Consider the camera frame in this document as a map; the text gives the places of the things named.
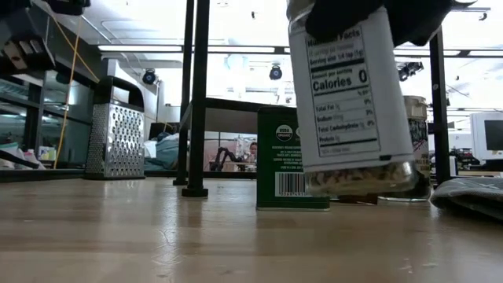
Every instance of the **usda organic logo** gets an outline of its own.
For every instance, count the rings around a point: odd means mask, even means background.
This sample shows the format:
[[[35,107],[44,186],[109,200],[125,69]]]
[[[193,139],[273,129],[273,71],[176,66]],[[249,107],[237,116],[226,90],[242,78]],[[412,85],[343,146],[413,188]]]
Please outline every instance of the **usda organic logo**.
[[[293,136],[293,130],[289,125],[281,125],[276,129],[276,138],[282,142],[289,141]]]

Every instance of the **green box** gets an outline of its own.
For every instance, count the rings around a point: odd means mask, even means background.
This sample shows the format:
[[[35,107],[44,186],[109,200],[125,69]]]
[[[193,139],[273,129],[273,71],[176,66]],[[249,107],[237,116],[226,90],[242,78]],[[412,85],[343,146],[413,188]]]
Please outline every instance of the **green box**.
[[[306,193],[296,110],[263,107],[258,117],[257,209],[329,210],[328,197]]]

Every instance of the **barcode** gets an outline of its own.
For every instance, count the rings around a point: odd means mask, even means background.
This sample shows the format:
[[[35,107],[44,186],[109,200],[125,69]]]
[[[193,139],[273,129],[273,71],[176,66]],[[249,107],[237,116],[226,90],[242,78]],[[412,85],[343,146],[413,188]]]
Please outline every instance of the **barcode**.
[[[276,197],[309,197],[304,173],[276,172]]]

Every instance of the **hand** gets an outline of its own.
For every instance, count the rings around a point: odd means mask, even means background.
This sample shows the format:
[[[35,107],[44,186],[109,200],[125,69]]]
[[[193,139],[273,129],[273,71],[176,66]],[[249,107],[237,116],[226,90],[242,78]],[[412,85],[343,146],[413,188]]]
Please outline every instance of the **hand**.
[[[395,46],[405,42],[423,46],[456,4],[453,0],[316,0],[306,30],[317,40],[328,41],[384,6]]]

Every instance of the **gray fabric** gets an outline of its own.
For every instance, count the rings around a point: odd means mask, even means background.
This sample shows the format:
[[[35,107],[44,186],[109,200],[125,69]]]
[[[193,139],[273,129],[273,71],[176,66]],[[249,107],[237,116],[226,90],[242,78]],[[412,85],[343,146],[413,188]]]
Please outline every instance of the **gray fabric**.
[[[431,202],[439,208],[461,206],[503,220],[503,178],[449,180],[435,190]]]

